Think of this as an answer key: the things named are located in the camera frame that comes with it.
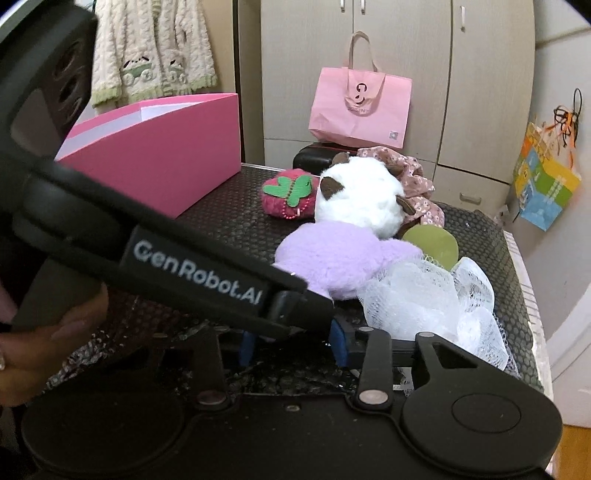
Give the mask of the left hand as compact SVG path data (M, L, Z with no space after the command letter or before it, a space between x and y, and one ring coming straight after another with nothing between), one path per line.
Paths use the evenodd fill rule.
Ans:
M63 362L89 342L107 310L108 291L102 285L96 296L70 309L56 325L3 333L1 405L18 406L42 392Z

